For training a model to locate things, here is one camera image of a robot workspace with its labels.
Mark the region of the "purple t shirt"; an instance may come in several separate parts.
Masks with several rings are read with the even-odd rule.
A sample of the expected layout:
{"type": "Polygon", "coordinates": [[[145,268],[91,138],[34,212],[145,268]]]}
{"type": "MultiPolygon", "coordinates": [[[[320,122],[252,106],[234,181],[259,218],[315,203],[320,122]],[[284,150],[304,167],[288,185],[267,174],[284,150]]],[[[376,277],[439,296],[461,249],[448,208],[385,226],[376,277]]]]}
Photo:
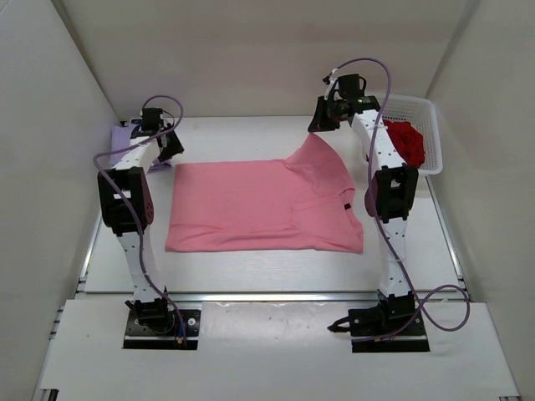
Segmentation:
{"type": "MultiPolygon", "coordinates": [[[[113,127],[111,130],[111,150],[115,151],[130,146],[130,137],[136,128],[137,125],[129,125],[126,127],[113,127]]],[[[125,152],[111,155],[109,158],[110,167],[115,166],[124,154],[125,152]]],[[[149,172],[166,170],[169,168],[171,168],[171,163],[169,161],[160,162],[156,160],[149,168],[149,172]]]]}

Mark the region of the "pink t shirt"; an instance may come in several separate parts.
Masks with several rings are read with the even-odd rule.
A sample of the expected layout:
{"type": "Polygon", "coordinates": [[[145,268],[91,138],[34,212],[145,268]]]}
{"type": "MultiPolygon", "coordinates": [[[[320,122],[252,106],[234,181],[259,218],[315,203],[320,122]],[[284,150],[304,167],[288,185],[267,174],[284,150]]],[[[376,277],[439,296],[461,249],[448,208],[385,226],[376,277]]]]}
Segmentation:
{"type": "Polygon", "coordinates": [[[179,164],[165,249],[360,254],[354,195],[344,162],[315,134],[286,159],[179,164]]]}

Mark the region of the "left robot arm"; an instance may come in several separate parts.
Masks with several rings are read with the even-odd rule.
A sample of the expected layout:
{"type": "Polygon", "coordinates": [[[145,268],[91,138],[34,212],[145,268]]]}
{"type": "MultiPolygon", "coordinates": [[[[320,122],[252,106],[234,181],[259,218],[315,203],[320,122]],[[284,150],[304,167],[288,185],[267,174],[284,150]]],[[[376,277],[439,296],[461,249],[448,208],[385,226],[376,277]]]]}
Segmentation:
{"type": "Polygon", "coordinates": [[[125,252],[134,285],[126,305],[157,334],[166,334],[175,325],[175,303],[160,284],[150,241],[155,208],[147,173],[184,152],[176,128],[181,122],[166,123],[166,111],[144,106],[141,121],[133,128],[123,149],[98,153],[96,167],[99,202],[103,222],[116,235],[125,252]]]}

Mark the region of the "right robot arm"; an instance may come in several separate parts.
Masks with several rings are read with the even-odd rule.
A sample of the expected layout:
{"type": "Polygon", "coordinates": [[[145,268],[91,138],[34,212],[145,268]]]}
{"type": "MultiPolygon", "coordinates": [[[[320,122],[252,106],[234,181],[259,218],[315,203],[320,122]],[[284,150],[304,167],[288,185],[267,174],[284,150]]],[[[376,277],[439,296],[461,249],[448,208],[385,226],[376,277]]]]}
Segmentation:
{"type": "Polygon", "coordinates": [[[382,108],[374,96],[365,94],[366,80],[358,74],[324,78],[325,94],[318,97],[311,132],[328,132],[348,122],[367,148],[368,188],[364,204],[375,218],[380,234],[381,278],[375,323],[384,333],[393,334],[405,325],[405,315],[415,310],[414,290],[405,274],[405,232],[414,204],[419,178],[395,148],[382,118],[382,108]]]}

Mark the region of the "red t shirt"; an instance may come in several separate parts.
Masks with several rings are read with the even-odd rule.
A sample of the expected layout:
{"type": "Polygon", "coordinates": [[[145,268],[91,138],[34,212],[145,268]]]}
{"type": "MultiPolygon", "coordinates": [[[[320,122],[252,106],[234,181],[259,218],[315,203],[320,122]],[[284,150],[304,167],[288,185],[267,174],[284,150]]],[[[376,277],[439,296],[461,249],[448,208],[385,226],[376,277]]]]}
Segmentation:
{"type": "Polygon", "coordinates": [[[379,129],[374,145],[380,141],[380,133],[387,133],[396,152],[409,166],[420,168],[425,162],[424,138],[408,121],[384,120],[385,129],[379,129]]]}

